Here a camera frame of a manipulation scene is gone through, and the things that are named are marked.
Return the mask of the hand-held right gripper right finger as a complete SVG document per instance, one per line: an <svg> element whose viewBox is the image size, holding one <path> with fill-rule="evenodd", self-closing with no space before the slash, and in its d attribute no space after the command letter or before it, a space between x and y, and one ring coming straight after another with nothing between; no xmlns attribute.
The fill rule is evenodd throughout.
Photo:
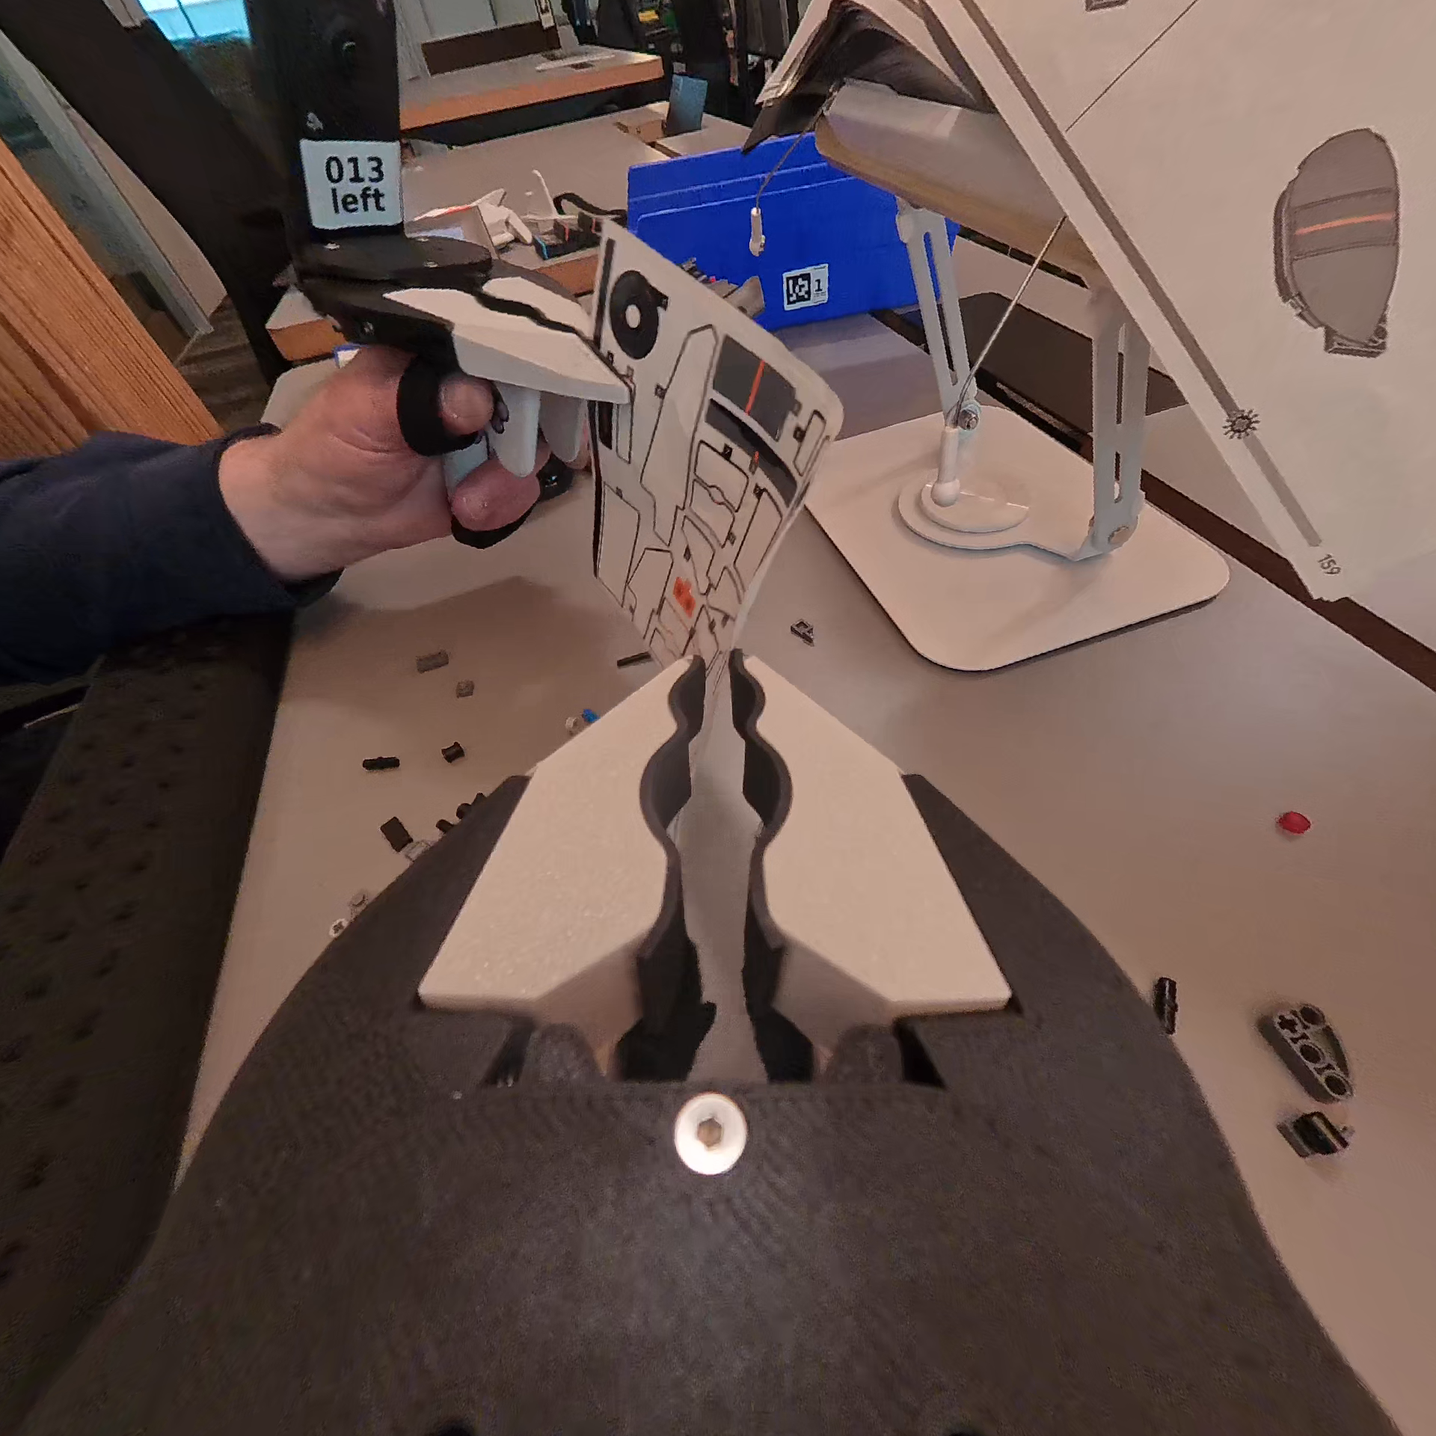
<svg viewBox="0 0 1436 1436"><path fill-rule="evenodd" d="M749 860L743 989L765 1075L804 1084L859 1029L999 1012L1013 986L898 764L731 654Z"/></svg>

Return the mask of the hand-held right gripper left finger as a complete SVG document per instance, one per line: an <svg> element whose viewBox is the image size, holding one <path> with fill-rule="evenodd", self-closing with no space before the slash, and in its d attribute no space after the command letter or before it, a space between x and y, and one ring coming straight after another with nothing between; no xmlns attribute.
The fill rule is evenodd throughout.
<svg viewBox="0 0 1436 1436"><path fill-rule="evenodd" d="M671 831L707 687L705 661L681 658L527 776L419 984L426 1007L573 1027L630 1080L690 1077L715 1007Z"/></svg>

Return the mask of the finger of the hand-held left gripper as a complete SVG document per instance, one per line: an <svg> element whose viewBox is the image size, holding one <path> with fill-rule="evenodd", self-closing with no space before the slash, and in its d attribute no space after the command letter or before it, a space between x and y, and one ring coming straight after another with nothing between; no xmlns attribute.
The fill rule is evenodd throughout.
<svg viewBox="0 0 1436 1436"><path fill-rule="evenodd" d="M555 290L524 275L483 282L483 335L486 343L507 350L594 347L584 306L565 289Z"/></svg>
<svg viewBox="0 0 1436 1436"><path fill-rule="evenodd" d="M459 371L584 401L628 403L630 383L572 323L520 299L454 289L392 289L387 299L449 335Z"/></svg>

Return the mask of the lego sticker sheet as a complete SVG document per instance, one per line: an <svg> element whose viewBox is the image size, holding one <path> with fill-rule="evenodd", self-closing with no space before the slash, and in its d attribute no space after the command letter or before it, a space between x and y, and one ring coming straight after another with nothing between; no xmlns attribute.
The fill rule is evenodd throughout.
<svg viewBox="0 0 1436 1436"><path fill-rule="evenodd" d="M708 285L606 225L596 350L625 384L592 407L596 572L659 670L555 754L582 851L585 974L616 1025L637 962L626 1075L768 1080L749 1012L749 890L761 820L743 795L743 624L842 403Z"/></svg>

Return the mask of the person's left forearm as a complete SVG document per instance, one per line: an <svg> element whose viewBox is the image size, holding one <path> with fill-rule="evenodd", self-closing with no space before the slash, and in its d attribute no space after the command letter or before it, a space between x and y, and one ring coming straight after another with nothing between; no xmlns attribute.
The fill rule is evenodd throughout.
<svg viewBox="0 0 1436 1436"><path fill-rule="evenodd" d="M286 581L226 506L221 461L271 424L180 444L105 432L2 465L2 680L47 683L172 629L291 613L343 571Z"/></svg>

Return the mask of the dark grey thick lego liftarm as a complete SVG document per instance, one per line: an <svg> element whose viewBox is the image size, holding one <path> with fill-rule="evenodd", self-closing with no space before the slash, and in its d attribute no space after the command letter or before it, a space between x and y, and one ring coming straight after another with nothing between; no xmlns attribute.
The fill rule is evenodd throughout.
<svg viewBox="0 0 1436 1436"><path fill-rule="evenodd" d="M1351 1058L1319 1005L1298 1001L1269 1010L1255 1027L1308 1097L1322 1104L1353 1099Z"/></svg>

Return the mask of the lego instruction booklet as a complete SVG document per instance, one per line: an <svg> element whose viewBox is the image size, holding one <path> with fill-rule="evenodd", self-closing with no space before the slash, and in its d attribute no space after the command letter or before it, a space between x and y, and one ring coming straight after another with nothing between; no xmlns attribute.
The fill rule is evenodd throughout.
<svg viewBox="0 0 1436 1436"><path fill-rule="evenodd" d="M985 99L1317 598L1435 543L1435 5L811 3Z"/></svg>

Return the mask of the person's left hand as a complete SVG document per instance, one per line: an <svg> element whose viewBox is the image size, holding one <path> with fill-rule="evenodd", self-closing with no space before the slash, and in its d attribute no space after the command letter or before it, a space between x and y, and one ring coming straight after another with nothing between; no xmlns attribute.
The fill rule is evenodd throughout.
<svg viewBox="0 0 1436 1436"><path fill-rule="evenodd" d="M298 584L387 550L435 542L454 521L510 528L541 499L537 472L486 460L454 490L440 456L402 436L399 389L409 355L363 348L281 432L230 446L219 483L228 511L279 581Z"/></svg>

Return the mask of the blue plastic bin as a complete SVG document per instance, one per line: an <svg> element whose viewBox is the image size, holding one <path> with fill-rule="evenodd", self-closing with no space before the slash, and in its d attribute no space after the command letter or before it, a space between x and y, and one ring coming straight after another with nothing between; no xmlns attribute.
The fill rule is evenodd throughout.
<svg viewBox="0 0 1436 1436"><path fill-rule="evenodd" d="M635 165L628 218L678 265L758 278L767 330L919 306L896 198L835 167L814 135Z"/></svg>

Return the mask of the wooden desk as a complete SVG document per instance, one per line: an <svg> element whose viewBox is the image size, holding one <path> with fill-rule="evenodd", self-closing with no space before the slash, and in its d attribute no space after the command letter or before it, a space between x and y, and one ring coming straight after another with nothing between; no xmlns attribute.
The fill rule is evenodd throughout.
<svg viewBox="0 0 1436 1436"><path fill-rule="evenodd" d="M443 124L508 116L534 106L609 95L664 78L654 53L582 46L555 58L524 56L466 66L401 83L401 131L416 135Z"/></svg>

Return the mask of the wooden panel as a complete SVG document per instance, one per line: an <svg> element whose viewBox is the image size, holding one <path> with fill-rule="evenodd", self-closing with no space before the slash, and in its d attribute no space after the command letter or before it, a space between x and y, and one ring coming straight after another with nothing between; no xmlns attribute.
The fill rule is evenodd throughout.
<svg viewBox="0 0 1436 1436"><path fill-rule="evenodd" d="M2 458L100 432L206 442L221 427L2 147Z"/></svg>

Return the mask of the white book stand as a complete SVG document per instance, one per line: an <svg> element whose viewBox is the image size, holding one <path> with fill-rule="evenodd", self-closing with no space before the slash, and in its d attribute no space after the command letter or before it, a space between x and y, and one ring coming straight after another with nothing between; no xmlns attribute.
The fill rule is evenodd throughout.
<svg viewBox="0 0 1436 1436"><path fill-rule="evenodd" d="M852 80L816 136L896 198L939 388L939 413L837 442L811 497L908 644L1002 670L1216 598L1218 550L1143 516L1151 345L1008 123ZM1088 285L1091 460L980 396L1049 260Z"/></svg>

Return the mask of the black perforated pad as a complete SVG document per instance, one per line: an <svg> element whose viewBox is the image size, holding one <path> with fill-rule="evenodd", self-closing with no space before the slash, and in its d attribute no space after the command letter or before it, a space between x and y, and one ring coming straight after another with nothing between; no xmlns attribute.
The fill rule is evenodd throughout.
<svg viewBox="0 0 1436 1436"><path fill-rule="evenodd" d="M4 854L4 1432L168 1203L293 629L223 619L105 660Z"/></svg>

